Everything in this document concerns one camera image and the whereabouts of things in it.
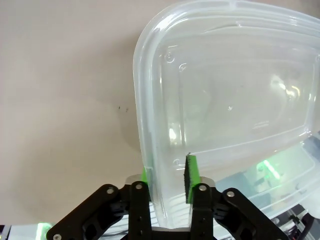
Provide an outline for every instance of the clear plastic container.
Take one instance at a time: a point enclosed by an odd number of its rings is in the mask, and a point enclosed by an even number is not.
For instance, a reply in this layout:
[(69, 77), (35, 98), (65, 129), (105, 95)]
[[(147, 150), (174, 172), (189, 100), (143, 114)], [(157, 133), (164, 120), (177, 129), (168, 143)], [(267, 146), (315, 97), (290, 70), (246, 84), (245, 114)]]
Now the clear plastic container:
[(238, 188), (269, 217), (320, 187), (319, 61), (320, 20), (271, 5), (181, 2), (147, 25), (133, 75), (161, 226), (188, 225), (187, 153), (219, 190)]

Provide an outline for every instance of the beige surface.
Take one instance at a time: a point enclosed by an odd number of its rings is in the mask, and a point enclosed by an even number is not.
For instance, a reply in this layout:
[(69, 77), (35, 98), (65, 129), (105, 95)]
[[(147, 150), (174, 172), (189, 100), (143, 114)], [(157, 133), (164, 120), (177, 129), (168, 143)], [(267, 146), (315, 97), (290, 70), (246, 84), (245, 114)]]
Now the beige surface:
[[(0, 224), (58, 221), (141, 172), (132, 58), (172, 2), (0, 1)], [(320, 17), (301, 2), (277, 5)]]

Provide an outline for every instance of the silver screw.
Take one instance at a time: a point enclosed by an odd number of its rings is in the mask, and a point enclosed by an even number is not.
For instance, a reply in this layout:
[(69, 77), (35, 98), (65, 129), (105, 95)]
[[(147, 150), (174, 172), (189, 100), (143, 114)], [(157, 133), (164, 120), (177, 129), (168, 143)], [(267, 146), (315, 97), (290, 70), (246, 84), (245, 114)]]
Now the silver screw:
[(115, 191), (115, 190), (114, 190), (112, 187), (110, 187), (110, 188), (106, 191), (106, 193), (107, 193), (107, 194), (113, 194), (114, 191)]
[(226, 195), (230, 198), (233, 198), (235, 196), (235, 193), (233, 191), (228, 191)]
[(199, 186), (199, 190), (200, 191), (205, 191), (205, 190), (207, 190), (207, 187), (205, 185), (200, 185)]
[(53, 240), (61, 240), (61, 239), (62, 239), (62, 237), (61, 237), (60, 234), (55, 234), (55, 235), (53, 236)]

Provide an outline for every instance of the black mechanical arm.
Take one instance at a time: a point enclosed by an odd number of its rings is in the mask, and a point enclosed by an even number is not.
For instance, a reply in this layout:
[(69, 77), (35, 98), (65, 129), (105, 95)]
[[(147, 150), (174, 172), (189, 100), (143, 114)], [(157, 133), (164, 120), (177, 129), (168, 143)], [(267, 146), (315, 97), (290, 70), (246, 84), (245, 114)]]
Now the black mechanical arm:
[(70, 212), (47, 233), (47, 240), (98, 240), (105, 231), (129, 215), (123, 240), (217, 240), (213, 221), (236, 240), (287, 240), (288, 237), (240, 191), (219, 192), (199, 183), (193, 187), (191, 226), (169, 231), (152, 228), (148, 185), (135, 181), (118, 189), (105, 184)]

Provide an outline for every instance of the screw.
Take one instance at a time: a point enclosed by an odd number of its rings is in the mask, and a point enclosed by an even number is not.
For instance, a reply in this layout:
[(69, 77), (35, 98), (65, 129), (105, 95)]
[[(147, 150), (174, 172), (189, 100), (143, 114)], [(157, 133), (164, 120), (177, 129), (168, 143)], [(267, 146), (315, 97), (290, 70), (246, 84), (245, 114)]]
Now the screw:
[(235, 196), (235, 193), (233, 191), (228, 191), (226, 195), (230, 198), (233, 198)]
[(53, 236), (53, 240), (61, 240), (61, 239), (62, 239), (62, 237), (61, 237), (60, 234), (55, 234), (55, 235)]
[(115, 190), (114, 190), (112, 187), (110, 187), (110, 188), (106, 191), (106, 193), (107, 193), (107, 194), (113, 194), (114, 191), (115, 191)]
[(205, 191), (205, 190), (207, 190), (207, 187), (205, 185), (200, 185), (199, 186), (199, 190), (200, 191)]

